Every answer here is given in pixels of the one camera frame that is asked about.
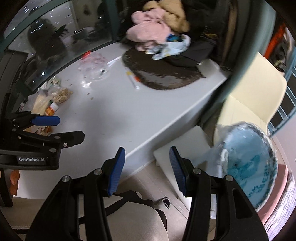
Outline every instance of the blue rubber tip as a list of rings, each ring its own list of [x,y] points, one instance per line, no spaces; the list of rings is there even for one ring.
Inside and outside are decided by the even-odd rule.
[[[32,120],[32,124],[35,126],[57,126],[60,122],[58,116],[37,116]]]
[[[119,183],[120,175],[123,169],[123,165],[126,161],[126,152],[124,148],[119,149],[119,153],[116,154],[116,161],[113,167],[113,170],[109,176],[109,186],[107,189],[107,193],[109,196],[112,196],[114,192],[117,190],[117,186]]]
[[[180,157],[178,157],[178,156],[179,156],[179,154],[175,153],[173,148],[171,147],[170,148],[170,163],[172,165],[179,190],[185,196],[185,194],[186,194],[186,178],[185,178],[185,175],[184,175],[182,168],[180,166],[180,163],[178,160]]]

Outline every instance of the silver bolt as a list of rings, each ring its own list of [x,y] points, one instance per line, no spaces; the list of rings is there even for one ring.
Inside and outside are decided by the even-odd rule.
[[[94,170],[94,174],[97,175],[97,176],[101,175],[102,173],[103,173],[103,170],[102,169],[99,169],[98,168],[98,169],[95,169]]]
[[[233,181],[233,177],[232,177],[231,175],[227,175],[227,176],[225,177],[225,179],[226,179],[227,181],[229,181],[229,182],[232,182],[232,181]]]
[[[202,172],[202,171],[201,171],[201,169],[199,169],[199,168],[194,168],[194,169],[193,169],[193,173],[194,173],[194,174],[199,175],[199,174],[201,174],[201,172]]]
[[[69,182],[69,180],[70,180],[70,177],[69,176],[64,176],[63,178],[62,178],[62,181],[63,182]]]
[[[50,148],[49,151],[55,153],[57,150],[55,148]]]

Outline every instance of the cream chair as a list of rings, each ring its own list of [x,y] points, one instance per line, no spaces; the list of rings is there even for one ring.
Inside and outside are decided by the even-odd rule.
[[[272,64],[257,53],[239,84],[227,97],[214,133],[219,141],[217,126],[241,121],[258,125],[267,134],[267,125],[280,106],[287,81]]]

